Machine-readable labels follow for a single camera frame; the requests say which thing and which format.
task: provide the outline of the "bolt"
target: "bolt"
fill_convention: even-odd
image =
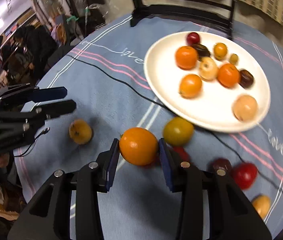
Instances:
[[[226,175],[226,172],[223,169],[218,169],[216,172],[219,176],[225,176]]]
[[[62,170],[57,170],[57,171],[54,172],[54,176],[57,177],[57,178],[62,176],[62,175],[63,175],[63,171]]]
[[[29,129],[29,123],[23,123],[23,131],[26,132]]]
[[[190,163],[189,162],[182,162],[180,165],[183,168],[189,168],[190,167]]]
[[[97,162],[91,162],[88,164],[88,167],[91,169],[95,169],[98,167],[98,163]]]

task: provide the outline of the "black cable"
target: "black cable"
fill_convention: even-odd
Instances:
[[[126,86],[128,86],[129,88],[131,88],[131,89],[132,89],[137,95],[139,95],[140,97],[142,97],[142,98],[144,98],[144,99],[146,99],[146,100],[148,100],[148,101],[150,101],[150,102],[152,102],[152,103],[154,103],[154,104],[156,104],[156,105],[158,105],[158,106],[161,106],[162,108],[166,109],[167,111],[173,113],[173,111],[170,110],[168,107],[166,107],[166,106],[164,106],[164,105],[162,105],[162,104],[160,104],[160,103],[158,103],[158,102],[156,102],[156,101],[154,101],[154,100],[151,100],[150,98],[147,98],[147,97],[143,96],[142,94],[138,93],[138,92],[136,91],[136,89],[133,88],[130,84],[128,84],[128,83],[126,83],[125,81],[122,81],[122,80],[120,80],[120,79],[117,79],[117,78],[112,77],[111,75],[107,74],[104,70],[102,70],[100,67],[98,67],[98,66],[96,66],[96,65],[94,65],[94,64],[90,64],[90,63],[88,63],[88,62],[85,62],[85,61],[83,61],[83,60],[74,58],[73,56],[68,55],[68,54],[67,54],[66,56],[71,57],[72,59],[77,60],[77,61],[80,61],[80,62],[85,63],[85,64],[87,64],[87,65],[90,65],[90,66],[93,66],[93,67],[95,67],[95,68],[98,68],[100,71],[102,71],[105,75],[107,75],[107,76],[110,77],[111,79],[113,79],[113,80],[115,80],[115,81],[118,81],[118,82],[120,82],[120,83],[123,83],[123,84],[125,84]]]
[[[96,66],[96,65],[94,65],[94,64],[90,64],[90,63],[85,62],[85,61],[83,61],[83,60],[74,58],[73,56],[68,55],[68,54],[67,54],[67,56],[73,58],[74,60],[80,61],[80,62],[82,62],[82,63],[85,63],[85,64],[87,64],[87,65],[93,66],[93,67],[95,67],[95,68],[98,68],[100,71],[102,71],[104,74],[106,74],[106,75],[107,75],[108,77],[110,77],[111,79],[113,79],[113,80],[115,80],[115,81],[118,81],[118,82],[120,82],[120,83],[123,83],[123,84],[127,85],[128,87],[130,87],[130,88],[131,88],[137,95],[139,95],[140,97],[142,97],[142,98],[144,98],[144,99],[146,99],[146,100],[148,100],[148,101],[150,101],[150,102],[152,102],[152,103],[154,103],[154,104],[156,104],[156,105],[158,105],[158,106],[161,106],[161,107],[164,108],[165,110],[167,110],[167,111],[169,111],[169,112],[175,114],[175,113],[174,113],[172,110],[170,110],[168,107],[166,107],[166,106],[164,106],[164,105],[162,105],[162,104],[160,104],[160,103],[158,103],[158,102],[155,102],[155,101],[151,100],[150,98],[147,98],[147,97],[143,96],[142,94],[138,93],[130,84],[128,84],[128,83],[126,83],[126,82],[124,82],[124,81],[122,81],[122,80],[119,80],[119,79],[117,79],[117,78],[112,77],[111,75],[107,74],[104,70],[102,70],[102,69],[99,68],[98,66]],[[232,148],[232,147],[229,146],[227,143],[225,143],[223,140],[221,140],[215,133],[213,133],[212,131],[206,130],[206,129],[205,129],[205,131],[207,131],[208,133],[211,133],[211,134],[212,134],[218,141],[220,141],[225,147],[227,147],[229,150],[231,150],[232,152],[234,152],[234,153],[238,156],[238,158],[240,159],[241,162],[243,162],[243,163],[246,162],[234,148]],[[277,184],[276,184],[274,181],[272,181],[270,178],[268,178],[265,174],[261,173],[259,170],[258,170],[258,174],[259,174],[263,179],[265,179],[266,181],[268,181],[271,185],[273,185],[275,189],[277,189],[277,190],[279,190],[279,191],[281,191],[281,192],[283,193],[283,189],[280,189],[280,188],[277,186]]]
[[[24,157],[25,154],[28,152],[28,150],[31,148],[31,146],[34,144],[34,142],[36,142],[36,140],[37,140],[40,136],[42,136],[43,134],[48,133],[49,130],[50,130],[50,128],[46,128],[46,129],[42,130],[42,131],[40,132],[40,134],[35,137],[34,141],[28,146],[28,148],[27,148],[26,151],[24,151],[24,152],[23,152],[22,154],[20,154],[20,155],[14,156],[14,157],[15,157],[15,158]]]

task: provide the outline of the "plate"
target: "plate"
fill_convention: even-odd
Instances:
[[[237,84],[232,89],[220,85],[217,80],[203,81],[202,92],[194,99],[184,99],[179,93],[181,79],[187,74],[199,75],[199,61],[192,70],[182,70],[175,63],[176,50],[186,45],[189,32],[174,33],[155,42],[147,51],[144,61],[146,79],[156,96],[173,112],[189,122],[219,132],[246,131],[260,123],[267,115],[270,106],[270,88],[267,77],[258,62],[245,49],[224,37],[205,32],[197,32],[201,43],[210,52],[216,43],[222,42],[228,47],[228,55],[239,56],[237,69],[248,70],[255,78],[249,89]],[[216,61],[221,66],[228,61]],[[249,122],[240,122],[233,115],[232,104],[243,94],[253,96],[258,103],[258,112]]]

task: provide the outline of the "blue gripper pad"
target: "blue gripper pad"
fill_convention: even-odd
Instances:
[[[163,169],[163,175],[165,177],[166,185],[171,192],[175,192],[175,186],[173,183],[173,170],[175,164],[171,158],[166,142],[163,138],[159,140],[159,160]]]
[[[119,141],[114,140],[113,144],[110,149],[111,153],[111,158],[108,163],[108,166],[106,168],[106,189],[109,191],[109,189],[112,187],[113,182],[114,182],[114,177],[116,173],[116,167],[118,163],[118,158],[120,156],[120,151],[119,151]]]

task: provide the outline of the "person in black clothing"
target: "person in black clothing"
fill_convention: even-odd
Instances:
[[[34,26],[22,26],[14,34],[17,42],[22,42],[33,55],[30,69],[33,69],[34,77],[38,80],[44,76],[44,68],[48,58],[57,49],[54,39],[46,32],[43,26],[35,29]]]

